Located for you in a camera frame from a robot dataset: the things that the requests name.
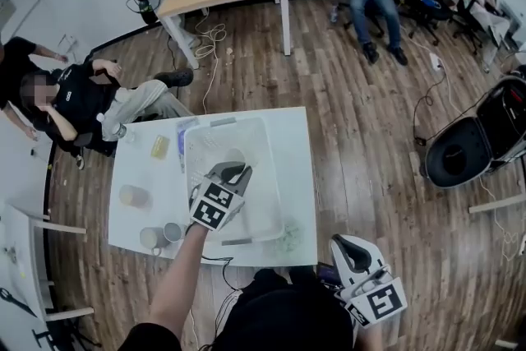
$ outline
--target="hair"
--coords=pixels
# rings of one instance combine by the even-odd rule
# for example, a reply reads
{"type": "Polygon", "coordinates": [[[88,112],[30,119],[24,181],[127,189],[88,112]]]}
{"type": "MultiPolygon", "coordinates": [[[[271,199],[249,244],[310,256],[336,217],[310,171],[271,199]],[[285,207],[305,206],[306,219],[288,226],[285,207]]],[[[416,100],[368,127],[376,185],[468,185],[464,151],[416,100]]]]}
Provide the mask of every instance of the hair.
{"type": "Polygon", "coordinates": [[[34,92],[36,78],[44,78],[46,85],[53,86],[58,83],[57,79],[47,71],[36,71],[25,75],[20,83],[20,99],[22,106],[30,112],[35,118],[42,118],[45,113],[41,112],[35,104],[35,96],[28,94],[34,92]]]}

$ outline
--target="transparent plastic bin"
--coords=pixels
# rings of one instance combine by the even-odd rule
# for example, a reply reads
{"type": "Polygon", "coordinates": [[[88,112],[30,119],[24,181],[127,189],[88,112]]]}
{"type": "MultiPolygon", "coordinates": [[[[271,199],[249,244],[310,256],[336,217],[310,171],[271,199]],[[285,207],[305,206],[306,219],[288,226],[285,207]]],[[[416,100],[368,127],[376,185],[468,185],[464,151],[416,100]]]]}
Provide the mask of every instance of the transparent plastic bin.
{"type": "Polygon", "coordinates": [[[262,118],[225,118],[188,129],[184,139],[187,194],[201,184],[216,164],[242,161],[252,166],[245,205],[210,242],[260,242],[281,237],[284,222],[279,202],[275,164],[262,118]]]}

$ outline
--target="wooden floor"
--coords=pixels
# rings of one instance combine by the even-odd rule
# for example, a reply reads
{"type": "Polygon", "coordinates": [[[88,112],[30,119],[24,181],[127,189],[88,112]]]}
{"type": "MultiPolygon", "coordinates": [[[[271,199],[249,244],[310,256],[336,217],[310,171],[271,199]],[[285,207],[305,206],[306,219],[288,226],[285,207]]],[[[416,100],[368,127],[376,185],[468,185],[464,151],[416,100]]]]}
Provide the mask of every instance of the wooden floor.
{"type": "MultiPolygon", "coordinates": [[[[209,113],[305,106],[316,177],[319,260],[330,262],[334,233],[376,242],[402,278],[407,311],[385,325],[388,350],[485,350],[513,331],[526,299],[525,264],[507,262],[516,245],[503,248],[494,213],[470,215],[468,207],[491,198],[479,181],[441,190],[418,172],[413,144],[413,108],[428,86],[440,79],[428,52],[404,35],[409,66],[401,67],[377,40],[380,60],[369,66],[353,29],[330,24],[330,1],[290,4],[293,53],[281,53],[279,6],[262,3],[212,12],[203,27],[224,23],[217,75],[207,99],[209,113]]],[[[189,19],[191,29],[196,19],[189,19]]],[[[406,28],[410,22],[403,21],[406,28]]],[[[444,59],[451,100],[459,109],[474,103],[499,77],[480,71],[463,39],[443,25],[435,48],[421,31],[415,41],[444,59]]],[[[123,84],[133,86],[172,66],[162,28],[112,45],[98,57],[117,59],[123,84]]],[[[186,66],[176,51],[178,67],[186,66]]],[[[193,113],[203,112],[214,59],[201,60],[195,81],[180,98],[193,113]]],[[[418,110],[418,135],[430,136],[455,117],[444,83],[431,94],[432,107],[418,110]]],[[[95,308],[83,318],[88,333],[118,348],[131,327],[144,320],[155,286],[169,261],[108,245],[108,202],[113,161],[86,155],[79,172],[73,159],[58,152],[50,192],[52,221],[84,226],[87,236],[50,234],[52,276],[61,306],[95,308]]],[[[484,179],[501,199],[519,192],[519,165],[484,179]]],[[[524,232],[523,207],[500,210],[501,225],[524,232]]],[[[256,269],[228,268],[227,277],[247,285],[256,269]]],[[[228,293],[220,268],[202,266],[193,314],[199,345],[212,340],[215,314],[228,293]]],[[[197,349],[191,319],[182,339],[197,349]]]]}

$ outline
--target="black t-shirt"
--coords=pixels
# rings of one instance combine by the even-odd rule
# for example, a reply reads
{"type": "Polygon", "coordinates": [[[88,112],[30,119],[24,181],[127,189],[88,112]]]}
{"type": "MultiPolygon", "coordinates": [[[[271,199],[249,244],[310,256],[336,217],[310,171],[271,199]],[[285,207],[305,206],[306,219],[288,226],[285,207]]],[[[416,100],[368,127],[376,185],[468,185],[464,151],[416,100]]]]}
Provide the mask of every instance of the black t-shirt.
{"type": "MultiPolygon", "coordinates": [[[[151,323],[135,326],[119,351],[179,351],[177,337],[151,323]]],[[[289,285],[231,311],[212,351],[353,349],[350,315],[327,291],[289,285]]]]}
{"type": "Polygon", "coordinates": [[[86,62],[70,66],[58,78],[60,90],[53,106],[79,133],[92,132],[100,124],[97,114],[108,111],[118,89],[95,83],[93,75],[93,63],[86,62]]]}
{"type": "Polygon", "coordinates": [[[0,109],[7,101],[21,109],[20,83],[22,78],[39,68],[31,62],[29,56],[36,49],[36,44],[27,39],[15,37],[4,45],[4,59],[0,63],[0,109]]]}

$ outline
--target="table leg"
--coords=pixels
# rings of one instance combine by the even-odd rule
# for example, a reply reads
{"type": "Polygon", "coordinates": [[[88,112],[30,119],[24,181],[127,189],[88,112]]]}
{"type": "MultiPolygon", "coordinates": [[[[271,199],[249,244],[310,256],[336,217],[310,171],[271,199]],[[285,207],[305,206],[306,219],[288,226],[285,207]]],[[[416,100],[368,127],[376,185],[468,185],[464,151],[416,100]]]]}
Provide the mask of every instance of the table leg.
{"type": "Polygon", "coordinates": [[[48,314],[46,315],[46,321],[63,321],[64,319],[73,319],[75,317],[87,316],[93,313],[95,313],[95,310],[93,310],[92,307],[80,308],[78,310],[48,314]]]}
{"type": "Polygon", "coordinates": [[[161,18],[161,21],[163,22],[164,27],[168,29],[168,33],[172,36],[173,39],[175,39],[175,41],[177,41],[179,48],[184,53],[185,57],[190,63],[190,66],[194,69],[197,69],[199,67],[199,63],[197,62],[194,53],[191,51],[190,46],[185,41],[184,36],[182,35],[182,32],[180,31],[179,27],[173,23],[172,17],[166,16],[164,18],[161,18]]]}
{"type": "Polygon", "coordinates": [[[526,201],[526,194],[521,193],[517,196],[507,197],[500,201],[488,202],[484,205],[470,206],[469,213],[474,214],[476,212],[484,212],[485,210],[493,210],[495,208],[503,208],[504,206],[516,205],[520,202],[526,201]]]}
{"type": "Polygon", "coordinates": [[[288,23],[288,0],[281,1],[281,25],[283,26],[283,51],[290,56],[290,24],[288,23]]]}
{"type": "Polygon", "coordinates": [[[33,221],[33,226],[39,227],[41,229],[54,229],[55,231],[63,231],[64,233],[86,234],[86,229],[80,229],[78,227],[69,227],[67,225],[46,223],[44,221],[38,221],[37,219],[33,221]]]}

